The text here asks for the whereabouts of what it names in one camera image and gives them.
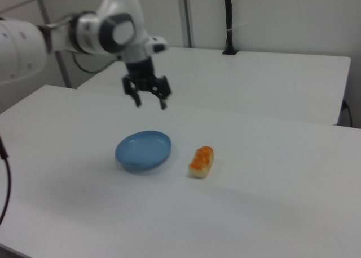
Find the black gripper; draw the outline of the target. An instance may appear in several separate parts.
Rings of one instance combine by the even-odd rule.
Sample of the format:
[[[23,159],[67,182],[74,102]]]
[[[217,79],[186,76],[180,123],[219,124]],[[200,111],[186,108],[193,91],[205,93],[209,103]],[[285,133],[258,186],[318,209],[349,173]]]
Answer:
[[[122,78],[124,92],[135,102],[136,107],[141,106],[138,94],[140,91],[152,91],[159,99],[162,110],[167,108],[166,100],[171,95],[171,88],[167,77],[156,77],[153,61],[150,57],[137,63],[126,63],[128,75]]]

